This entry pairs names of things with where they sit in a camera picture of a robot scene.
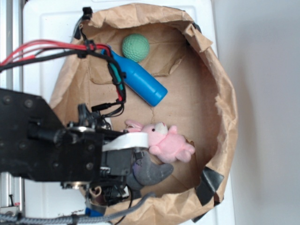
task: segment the black tape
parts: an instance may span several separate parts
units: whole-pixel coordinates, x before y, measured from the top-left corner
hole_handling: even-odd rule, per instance
[[[202,32],[201,32],[201,29],[200,29],[200,27],[199,27],[199,25],[198,25],[197,23],[193,22],[193,26],[194,26],[200,33],[202,33]]]
[[[83,20],[90,20],[92,17],[92,14],[93,14],[93,10],[91,7],[83,7],[82,10],[83,10],[83,15],[76,23],[75,29],[73,32],[73,37],[76,38],[77,40],[79,40],[81,38],[81,35],[83,35],[81,29],[79,28],[79,25],[81,24],[81,22]]]
[[[82,20],[90,20],[93,14],[93,10],[91,7],[83,7],[83,16]]]
[[[224,176],[216,171],[208,167],[203,169],[200,185],[196,187],[201,205],[206,205],[213,198],[223,179]]]
[[[71,217],[72,217],[72,223],[68,225],[77,225],[79,221],[79,216],[77,214],[72,214]]]

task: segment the cardboard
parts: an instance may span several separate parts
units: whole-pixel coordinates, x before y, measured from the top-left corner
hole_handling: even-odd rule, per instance
[[[174,172],[163,182],[145,187],[154,191],[151,198],[122,224],[179,224],[202,215],[222,202],[237,141],[238,113],[235,91],[212,48],[211,41],[193,25],[184,11],[148,4],[129,4],[95,12],[90,21],[82,22],[88,39],[108,43],[121,54],[121,43],[131,33],[144,35],[150,54],[142,65],[167,89],[168,94],[150,107],[130,88],[124,113],[112,118],[115,130],[126,128],[124,121],[143,124],[163,121],[177,125],[179,133],[192,141],[196,153],[189,163],[174,162]],[[74,39],[82,44],[83,40]],[[70,56],[57,80],[50,105],[64,124],[77,121],[77,105],[89,108],[114,102],[115,87],[105,62],[87,57]],[[214,197],[201,205],[195,188],[200,184],[204,167],[224,176]],[[126,209],[128,202],[111,206],[110,214]]]

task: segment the blue plastic bottle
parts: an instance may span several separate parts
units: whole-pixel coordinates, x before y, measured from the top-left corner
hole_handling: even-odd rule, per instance
[[[156,106],[166,96],[168,90],[138,63],[113,51],[112,55],[121,70],[126,73],[125,83],[149,105]]]

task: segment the plush toy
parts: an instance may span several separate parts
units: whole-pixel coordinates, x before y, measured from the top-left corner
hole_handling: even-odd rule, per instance
[[[177,159],[189,162],[195,153],[193,145],[186,142],[184,136],[177,133],[177,126],[168,127],[160,122],[143,126],[134,120],[126,120],[129,132],[145,132],[148,134],[149,152],[157,156],[164,163],[171,163]]]

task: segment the bunny ear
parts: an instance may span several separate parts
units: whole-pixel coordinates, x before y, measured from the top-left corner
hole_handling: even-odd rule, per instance
[[[125,124],[127,125],[127,128],[132,128],[135,132],[141,131],[144,127],[141,123],[134,120],[126,120]]]

